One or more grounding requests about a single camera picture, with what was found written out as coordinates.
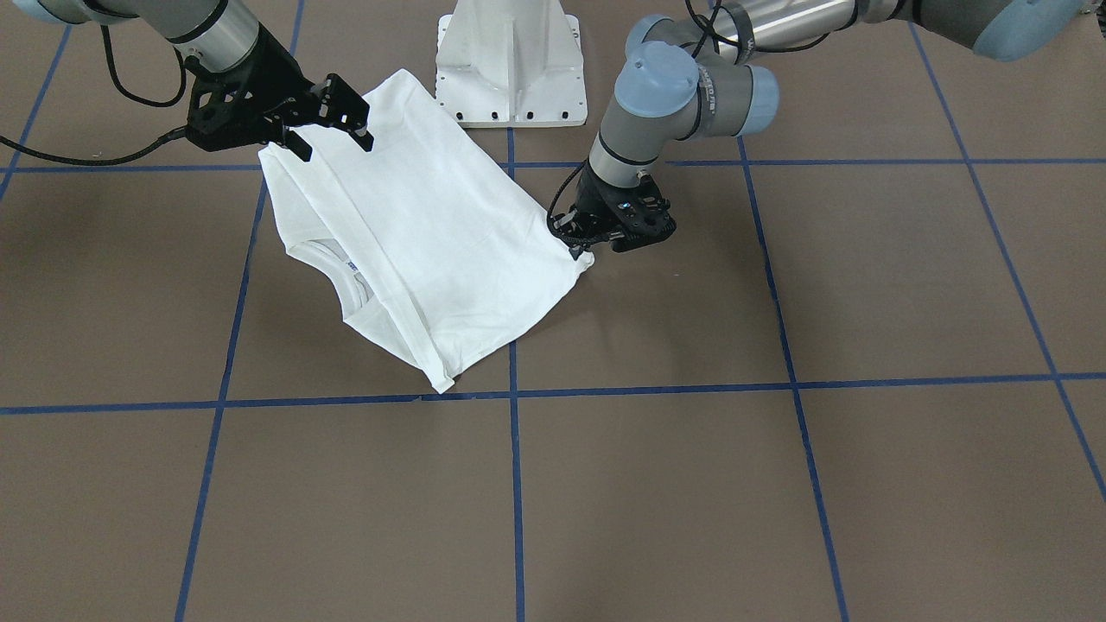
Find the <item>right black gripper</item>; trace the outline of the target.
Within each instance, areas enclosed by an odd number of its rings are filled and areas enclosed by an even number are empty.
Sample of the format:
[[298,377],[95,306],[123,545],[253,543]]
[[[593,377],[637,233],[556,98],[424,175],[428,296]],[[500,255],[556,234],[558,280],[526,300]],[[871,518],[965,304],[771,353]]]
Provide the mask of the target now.
[[[198,58],[185,59],[194,79],[185,138],[205,152],[220,152],[254,144],[275,144],[301,160],[315,152],[293,127],[315,123],[344,131],[363,152],[372,152],[368,129],[371,104],[336,73],[313,84],[299,63],[267,27],[251,51],[234,68],[213,73]],[[309,102],[316,99],[316,111]]]

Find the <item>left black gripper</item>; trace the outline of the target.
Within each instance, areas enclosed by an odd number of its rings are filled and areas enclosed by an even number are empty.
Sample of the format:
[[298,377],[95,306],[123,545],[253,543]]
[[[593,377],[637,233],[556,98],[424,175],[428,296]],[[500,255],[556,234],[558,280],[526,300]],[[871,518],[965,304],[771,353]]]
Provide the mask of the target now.
[[[568,212],[556,215],[561,194],[576,176],[581,179]],[[645,245],[662,243],[678,225],[669,212],[671,203],[661,194],[653,175],[641,174],[636,187],[616,187],[601,180],[589,162],[580,162],[561,185],[547,208],[547,229],[568,247],[574,261],[593,245],[611,243],[613,252],[636,251]]]

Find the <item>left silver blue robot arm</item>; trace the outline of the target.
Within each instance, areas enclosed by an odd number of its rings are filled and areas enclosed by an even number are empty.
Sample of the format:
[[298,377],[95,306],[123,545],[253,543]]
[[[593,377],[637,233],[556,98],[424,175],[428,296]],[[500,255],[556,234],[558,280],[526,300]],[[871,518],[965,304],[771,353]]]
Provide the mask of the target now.
[[779,83],[757,59],[799,53],[854,25],[902,21],[975,55],[1011,62],[1045,46],[1081,1],[714,1],[684,19],[645,15],[626,39],[588,157],[568,175],[575,200],[547,229],[580,259],[626,252],[677,229],[653,166],[674,142],[738,137],[778,117]]

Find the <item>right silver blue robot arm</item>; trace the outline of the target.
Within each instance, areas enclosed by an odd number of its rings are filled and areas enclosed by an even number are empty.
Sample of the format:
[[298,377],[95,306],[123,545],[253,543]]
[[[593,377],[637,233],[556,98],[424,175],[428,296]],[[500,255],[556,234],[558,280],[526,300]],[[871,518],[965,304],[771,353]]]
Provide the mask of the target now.
[[371,106],[340,75],[309,81],[296,59],[242,1],[20,1],[20,11],[48,23],[97,23],[103,30],[138,19],[174,48],[194,75],[187,122],[155,139],[205,152],[254,144],[284,147],[307,162],[312,147],[296,129],[340,129],[361,149],[374,145]]

